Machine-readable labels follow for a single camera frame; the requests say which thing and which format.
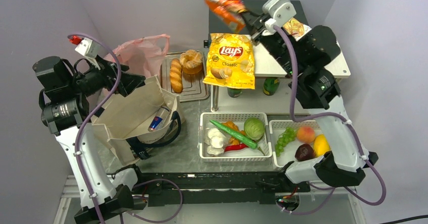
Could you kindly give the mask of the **orange candy snack bag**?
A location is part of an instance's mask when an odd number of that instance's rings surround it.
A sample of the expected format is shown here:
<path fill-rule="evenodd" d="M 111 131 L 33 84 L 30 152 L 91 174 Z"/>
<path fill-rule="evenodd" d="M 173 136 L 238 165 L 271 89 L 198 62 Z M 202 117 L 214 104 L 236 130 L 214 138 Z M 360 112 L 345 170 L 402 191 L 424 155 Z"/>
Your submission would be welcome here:
<path fill-rule="evenodd" d="M 209 9 L 217 15 L 235 34 L 244 27 L 242 13 L 248 10 L 242 0 L 204 0 Z"/>

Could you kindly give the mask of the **pink plastic grocery bag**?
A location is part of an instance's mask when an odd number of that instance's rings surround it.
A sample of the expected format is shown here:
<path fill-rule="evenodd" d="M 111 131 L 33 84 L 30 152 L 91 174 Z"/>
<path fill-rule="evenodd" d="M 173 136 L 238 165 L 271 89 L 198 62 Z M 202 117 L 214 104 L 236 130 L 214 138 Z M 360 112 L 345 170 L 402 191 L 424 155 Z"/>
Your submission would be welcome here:
<path fill-rule="evenodd" d="M 127 41 L 113 50 L 129 74 L 146 78 L 158 75 L 170 46 L 170 36 L 161 34 Z"/>

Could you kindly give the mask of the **yellow Lays chips bag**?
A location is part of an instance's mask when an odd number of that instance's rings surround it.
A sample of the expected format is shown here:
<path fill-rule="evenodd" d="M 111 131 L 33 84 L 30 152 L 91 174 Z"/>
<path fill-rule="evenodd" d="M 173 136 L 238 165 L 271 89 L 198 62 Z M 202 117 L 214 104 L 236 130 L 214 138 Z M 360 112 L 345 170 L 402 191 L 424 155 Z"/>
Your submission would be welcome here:
<path fill-rule="evenodd" d="M 210 34 L 203 83 L 235 89 L 255 88 L 253 44 L 247 35 Z"/>

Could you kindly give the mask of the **beige canvas tote bag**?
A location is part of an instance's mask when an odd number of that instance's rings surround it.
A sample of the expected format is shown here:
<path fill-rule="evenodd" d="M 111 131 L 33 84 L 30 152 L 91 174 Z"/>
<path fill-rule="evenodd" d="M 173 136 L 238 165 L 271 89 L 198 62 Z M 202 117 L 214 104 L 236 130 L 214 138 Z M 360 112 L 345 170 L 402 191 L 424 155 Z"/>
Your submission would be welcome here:
<path fill-rule="evenodd" d="M 91 118 L 96 138 L 123 166 L 148 159 L 149 150 L 173 142 L 186 121 L 178 95 L 162 89 L 157 76 L 145 79 L 144 83 L 126 97 L 112 95 Z M 150 123 L 163 106 L 170 109 L 164 125 L 149 131 Z"/>

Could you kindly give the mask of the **can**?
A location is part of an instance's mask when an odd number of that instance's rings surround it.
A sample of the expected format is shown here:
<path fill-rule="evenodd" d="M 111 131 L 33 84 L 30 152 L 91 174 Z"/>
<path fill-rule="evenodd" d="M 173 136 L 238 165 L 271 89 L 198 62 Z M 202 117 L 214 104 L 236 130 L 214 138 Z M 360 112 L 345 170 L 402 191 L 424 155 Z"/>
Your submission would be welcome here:
<path fill-rule="evenodd" d="M 149 124 L 147 130 L 150 132 L 156 131 L 163 127 L 166 119 L 168 118 L 171 110 L 163 105 L 161 106 L 158 111 L 156 112 L 154 118 L 152 119 L 151 123 Z"/>

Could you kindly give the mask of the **orange breaded food piece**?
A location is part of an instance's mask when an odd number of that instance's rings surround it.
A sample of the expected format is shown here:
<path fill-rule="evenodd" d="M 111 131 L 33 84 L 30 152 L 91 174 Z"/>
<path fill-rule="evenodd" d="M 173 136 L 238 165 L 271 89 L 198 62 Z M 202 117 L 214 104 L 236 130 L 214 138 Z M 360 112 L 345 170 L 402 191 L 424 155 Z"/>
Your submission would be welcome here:
<path fill-rule="evenodd" d="M 195 75 L 203 68 L 203 56 L 200 52 L 190 49 L 180 55 L 182 71 L 188 75 Z"/>

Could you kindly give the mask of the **green cabbage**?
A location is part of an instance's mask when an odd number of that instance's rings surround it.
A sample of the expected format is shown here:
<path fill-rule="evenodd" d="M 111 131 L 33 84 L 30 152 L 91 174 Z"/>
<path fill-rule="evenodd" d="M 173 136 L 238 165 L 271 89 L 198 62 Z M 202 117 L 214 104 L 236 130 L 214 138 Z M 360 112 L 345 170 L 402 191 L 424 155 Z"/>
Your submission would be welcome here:
<path fill-rule="evenodd" d="M 246 136 L 254 141 L 258 141 L 265 134 L 265 127 L 261 120 L 248 118 L 244 123 Z"/>

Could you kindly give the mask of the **green grapes bunch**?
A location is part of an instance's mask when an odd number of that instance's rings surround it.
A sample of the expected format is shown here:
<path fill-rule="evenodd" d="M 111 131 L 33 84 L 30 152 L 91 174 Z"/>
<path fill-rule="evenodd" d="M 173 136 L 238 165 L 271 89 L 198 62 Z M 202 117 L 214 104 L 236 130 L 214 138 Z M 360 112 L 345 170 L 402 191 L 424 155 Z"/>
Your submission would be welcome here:
<path fill-rule="evenodd" d="M 296 130 L 287 127 L 283 133 L 281 133 L 276 141 L 275 151 L 276 157 L 279 157 L 282 152 L 284 152 L 285 147 L 296 140 Z"/>

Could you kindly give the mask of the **clear dumplings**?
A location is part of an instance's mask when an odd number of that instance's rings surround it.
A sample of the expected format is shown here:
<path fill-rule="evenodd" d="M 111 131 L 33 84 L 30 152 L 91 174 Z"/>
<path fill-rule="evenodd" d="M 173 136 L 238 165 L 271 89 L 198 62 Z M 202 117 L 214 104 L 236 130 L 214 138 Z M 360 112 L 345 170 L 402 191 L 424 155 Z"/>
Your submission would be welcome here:
<path fill-rule="evenodd" d="M 224 154 L 229 145 L 229 138 L 217 128 L 207 128 L 204 133 L 204 144 L 209 156 L 220 156 Z"/>

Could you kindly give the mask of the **dark red apple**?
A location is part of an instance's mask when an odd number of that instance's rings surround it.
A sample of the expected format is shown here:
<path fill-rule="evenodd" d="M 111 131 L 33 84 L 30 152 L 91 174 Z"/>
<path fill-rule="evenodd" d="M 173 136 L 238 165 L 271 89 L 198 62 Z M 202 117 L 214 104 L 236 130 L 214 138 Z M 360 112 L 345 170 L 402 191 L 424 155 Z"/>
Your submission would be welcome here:
<path fill-rule="evenodd" d="M 309 144 L 300 145 L 295 153 L 297 161 L 306 161 L 316 157 L 314 149 Z"/>

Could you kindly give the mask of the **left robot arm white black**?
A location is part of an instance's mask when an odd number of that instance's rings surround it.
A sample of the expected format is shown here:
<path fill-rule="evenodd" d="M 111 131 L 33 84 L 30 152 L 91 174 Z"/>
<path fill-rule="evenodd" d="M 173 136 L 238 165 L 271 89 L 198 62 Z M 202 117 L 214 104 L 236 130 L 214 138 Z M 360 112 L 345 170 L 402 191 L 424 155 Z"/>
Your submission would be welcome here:
<path fill-rule="evenodd" d="M 61 145 L 72 168 L 80 194 L 76 223 L 103 223 L 134 208 L 133 194 L 145 187 L 145 179 L 135 165 L 120 169 L 109 177 L 96 145 L 98 139 L 90 122 L 87 98 L 101 89 L 127 96 L 144 84 L 145 78 L 128 74 L 99 56 L 81 73 L 75 65 L 50 56 L 32 67 L 43 88 L 39 94 L 41 121 Z"/>

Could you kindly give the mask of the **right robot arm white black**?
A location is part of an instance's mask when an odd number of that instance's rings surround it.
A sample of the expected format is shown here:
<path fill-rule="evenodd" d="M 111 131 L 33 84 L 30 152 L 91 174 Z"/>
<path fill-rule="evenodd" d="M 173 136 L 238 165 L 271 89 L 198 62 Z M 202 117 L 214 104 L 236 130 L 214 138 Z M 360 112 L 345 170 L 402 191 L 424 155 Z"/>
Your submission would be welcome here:
<path fill-rule="evenodd" d="M 290 116 L 295 122 L 295 103 L 307 110 L 307 120 L 315 120 L 330 149 L 309 160 L 292 160 L 278 177 L 279 187 L 291 191 L 298 183 L 321 180 L 331 187 L 358 186 L 365 178 L 364 169 L 378 160 L 375 152 L 361 144 L 349 120 L 341 90 L 326 68 L 341 53 L 331 28 L 318 25 L 296 40 L 279 28 L 263 35 L 268 15 L 244 17 L 253 42 L 262 44 L 276 62 L 291 75 Z"/>

